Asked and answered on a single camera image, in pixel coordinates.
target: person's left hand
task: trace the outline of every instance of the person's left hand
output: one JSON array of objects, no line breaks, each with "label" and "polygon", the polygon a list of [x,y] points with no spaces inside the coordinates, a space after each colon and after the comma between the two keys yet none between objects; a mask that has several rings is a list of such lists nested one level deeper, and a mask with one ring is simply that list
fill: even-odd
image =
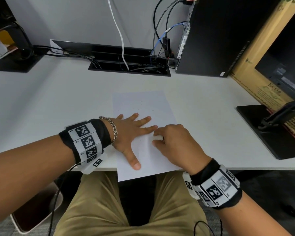
[{"label": "person's left hand", "polygon": [[[126,157],[129,164],[135,170],[139,170],[141,168],[141,164],[132,151],[132,141],[138,136],[149,134],[157,129],[157,126],[141,127],[148,123],[151,120],[151,117],[148,116],[141,120],[135,121],[138,116],[139,114],[135,113],[129,118],[122,119],[123,115],[120,114],[117,118],[110,118],[115,123],[116,129],[118,131],[118,136],[113,146]],[[112,126],[108,121],[104,119],[101,120],[105,123],[109,131],[110,138],[113,140],[114,131]]]}]

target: silver chain bracelet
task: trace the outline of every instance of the silver chain bracelet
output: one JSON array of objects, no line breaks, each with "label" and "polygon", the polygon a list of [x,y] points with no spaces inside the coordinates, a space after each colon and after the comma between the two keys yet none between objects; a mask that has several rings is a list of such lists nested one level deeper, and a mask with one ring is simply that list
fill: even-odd
[{"label": "silver chain bracelet", "polygon": [[111,144],[114,144],[115,141],[116,141],[116,139],[117,139],[117,135],[118,135],[118,132],[117,132],[117,128],[116,128],[115,123],[112,120],[110,120],[109,118],[106,118],[106,117],[103,117],[103,116],[100,116],[99,119],[105,119],[105,120],[107,120],[110,123],[110,125],[113,127],[114,139],[111,142]]}]

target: person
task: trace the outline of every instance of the person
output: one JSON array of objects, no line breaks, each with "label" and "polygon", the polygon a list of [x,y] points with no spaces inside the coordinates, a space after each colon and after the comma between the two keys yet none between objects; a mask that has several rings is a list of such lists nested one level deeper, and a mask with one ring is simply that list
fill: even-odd
[{"label": "person", "polygon": [[[122,115],[111,118],[118,131],[113,146],[123,153],[133,169],[139,170],[141,165],[131,149],[131,142],[151,132],[163,136],[163,141],[154,140],[152,144],[191,176],[212,161],[182,125],[144,128],[142,126],[151,117],[135,121],[137,117],[136,113],[127,119]],[[105,119],[101,122],[113,141],[112,125]],[[73,151],[59,135],[0,153],[0,221],[75,162]],[[182,171],[159,174],[156,178],[150,221],[135,227],[127,222],[114,173],[94,171],[83,175],[76,195],[56,226],[55,235],[192,235],[197,221],[207,221],[197,200],[188,193]],[[216,210],[216,213],[230,235],[290,235],[244,192],[236,205]],[[207,226],[198,224],[196,235],[209,235]]]}]

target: person's left arm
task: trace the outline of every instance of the person's left arm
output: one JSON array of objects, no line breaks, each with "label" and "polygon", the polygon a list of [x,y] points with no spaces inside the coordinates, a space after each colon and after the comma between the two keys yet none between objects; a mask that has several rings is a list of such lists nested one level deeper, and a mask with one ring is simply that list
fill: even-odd
[{"label": "person's left arm", "polygon": [[[111,118],[118,131],[114,147],[125,155],[135,170],[139,170],[141,165],[131,149],[131,142],[137,136],[153,132],[157,126],[141,128],[150,121],[150,117],[138,121],[134,121],[138,114],[128,119],[122,117]],[[113,128],[108,121],[102,121],[112,141]],[[63,143],[59,135],[0,153],[0,221],[75,163],[73,151]]]}]

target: hand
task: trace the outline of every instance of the hand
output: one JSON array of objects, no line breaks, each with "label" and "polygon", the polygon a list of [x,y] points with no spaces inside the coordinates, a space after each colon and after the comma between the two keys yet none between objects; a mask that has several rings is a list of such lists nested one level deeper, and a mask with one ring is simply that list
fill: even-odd
[{"label": "hand", "polygon": [[211,161],[200,145],[193,139],[183,125],[167,125],[154,132],[161,135],[163,140],[154,140],[152,144],[166,156],[171,163],[181,167],[190,175],[195,175]]},{"label": "hand", "polygon": [[[141,120],[135,121],[135,119],[139,116],[138,113],[130,116],[129,118],[122,119],[123,115],[120,114],[117,118],[110,118],[114,124],[116,125],[116,129],[118,131],[117,139],[114,143],[114,147],[120,151],[127,159],[129,164],[132,166],[133,169],[139,170],[141,168],[141,164],[134,155],[131,142],[138,136],[149,134],[157,129],[157,126],[152,127],[141,127],[144,124],[148,123],[151,120],[151,117],[148,116]],[[113,128],[110,123],[104,119],[101,119],[110,134],[111,140],[114,139],[114,132]]]}]

